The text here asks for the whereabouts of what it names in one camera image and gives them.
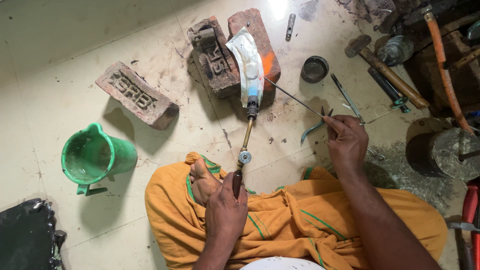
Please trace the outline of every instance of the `rubber hose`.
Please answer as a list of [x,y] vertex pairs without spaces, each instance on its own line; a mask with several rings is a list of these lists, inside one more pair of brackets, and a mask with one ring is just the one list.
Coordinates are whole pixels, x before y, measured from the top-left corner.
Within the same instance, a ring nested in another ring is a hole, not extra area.
[[438,68],[440,70],[440,75],[442,76],[442,82],[444,85],[445,93],[448,97],[448,102],[452,108],[453,114],[460,124],[462,129],[469,131],[474,134],[470,128],[465,116],[463,116],[462,109],[460,104],[456,99],[455,91],[453,90],[452,79],[450,78],[450,73],[448,69],[444,67],[446,61],[444,45],[442,43],[442,36],[440,35],[440,30],[438,29],[437,21],[431,12],[425,14],[425,20],[427,21],[428,29],[432,35],[433,47],[435,49],[435,54],[437,56]]

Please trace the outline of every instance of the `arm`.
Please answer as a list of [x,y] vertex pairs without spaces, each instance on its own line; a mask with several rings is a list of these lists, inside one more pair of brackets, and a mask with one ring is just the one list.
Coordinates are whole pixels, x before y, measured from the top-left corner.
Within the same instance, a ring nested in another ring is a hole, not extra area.
[[247,191],[240,189],[238,200],[233,196],[233,173],[210,196],[205,211],[207,240],[192,270],[222,270],[247,222]]
[[374,270],[441,270],[415,235],[393,212],[363,171],[368,135],[349,115],[324,117],[328,151],[350,201],[367,257]]

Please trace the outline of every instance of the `foot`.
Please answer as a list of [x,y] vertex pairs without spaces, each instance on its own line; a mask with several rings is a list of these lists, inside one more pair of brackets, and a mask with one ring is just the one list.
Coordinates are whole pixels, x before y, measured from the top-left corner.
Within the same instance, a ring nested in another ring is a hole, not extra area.
[[207,206],[210,196],[222,185],[208,170],[203,158],[198,158],[190,166],[190,181],[192,183],[193,198],[203,207]]

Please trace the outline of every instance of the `green jug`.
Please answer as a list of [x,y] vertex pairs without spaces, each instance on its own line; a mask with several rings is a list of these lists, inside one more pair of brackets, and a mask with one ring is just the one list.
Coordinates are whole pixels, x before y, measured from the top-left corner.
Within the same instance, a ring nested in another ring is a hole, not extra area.
[[107,191],[106,187],[90,189],[90,185],[109,175],[126,172],[136,162],[137,150],[133,144],[108,136],[99,123],[91,123],[73,134],[61,153],[63,173],[78,184],[77,195],[85,196]]

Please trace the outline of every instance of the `orange cloth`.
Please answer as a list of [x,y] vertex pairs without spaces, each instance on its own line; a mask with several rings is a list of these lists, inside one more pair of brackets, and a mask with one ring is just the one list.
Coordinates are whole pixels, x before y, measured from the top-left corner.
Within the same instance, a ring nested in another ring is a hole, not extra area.
[[[155,171],[145,190],[148,219],[171,270],[191,269],[205,239],[205,208],[195,203],[188,177],[201,155]],[[218,179],[227,173],[206,160]],[[304,180],[271,194],[251,195],[248,218],[225,269],[264,257],[310,258],[327,270],[369,268],[350,204],[340,182],[324,168],[307,168]],[[378,189],[435,260],[446,242],[446,224],[428,203],[404,190]]]

